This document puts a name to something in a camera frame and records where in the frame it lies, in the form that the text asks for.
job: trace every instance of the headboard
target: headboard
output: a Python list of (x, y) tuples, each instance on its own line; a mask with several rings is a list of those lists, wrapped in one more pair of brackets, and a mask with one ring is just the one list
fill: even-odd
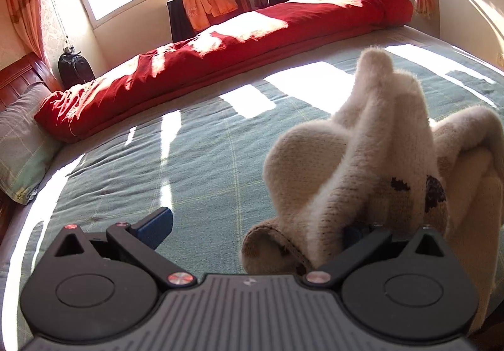
[[(60, 82), (33, 52), (0, 71), (0, 112), (13, 103), (26, 88), (42, 81), (50, 91), (63, 91)], [(11, 222), (16, 203), (0, 190), (0, 244)]]

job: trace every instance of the beige sweater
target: beige sweater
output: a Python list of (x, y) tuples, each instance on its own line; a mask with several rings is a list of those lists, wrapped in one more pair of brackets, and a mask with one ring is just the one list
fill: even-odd
[(248, 273), (313, 270), (341, 252), (342, 230), (356, 220), (405, 235), (430, 224), (476, 285), (473, 329), (481, 326), (502, 224), (504, 136), (493, 111), (468, 108), (431, 128), (414, 76), (368, 49), (346, 103), (283, 134), (264, 180), (278, 216), (245, 236)]

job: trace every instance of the pillow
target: pillow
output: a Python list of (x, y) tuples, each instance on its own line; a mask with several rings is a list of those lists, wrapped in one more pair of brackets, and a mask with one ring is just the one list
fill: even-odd
[(61, 147), (33, 119), (51, 91), (42, 82), (27, 90), (0, 112), (0, 188), (15, 202), (26, 205)]

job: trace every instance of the triangular cutout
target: triangular cutout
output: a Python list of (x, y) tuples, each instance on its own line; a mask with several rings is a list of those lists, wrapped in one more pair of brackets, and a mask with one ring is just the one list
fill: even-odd
[(418, 247), (416, 248), (415, 253), (417, 254), (425, 254), (426, 256), (435, 256), (435, 257), (443, 257), (443, 252), (439, 248), (436, 240), (432, 236), (426, 234)]
[(84, 249), (82, 248), (77, 236), (75, 234), (69, 234), (61, 243), (60, 248), (56, 252), (56, 257), (69, 256), (71, 254), (82, 254)]

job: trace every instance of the black backpack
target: black backpack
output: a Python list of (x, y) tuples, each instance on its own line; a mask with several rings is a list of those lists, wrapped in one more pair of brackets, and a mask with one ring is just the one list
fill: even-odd
[(65, 89), (78, 83), (94, 80), (95, 76), (89, 62), (82, 56), (71, 52), (64, 52), (58, 60), (61, 82)]

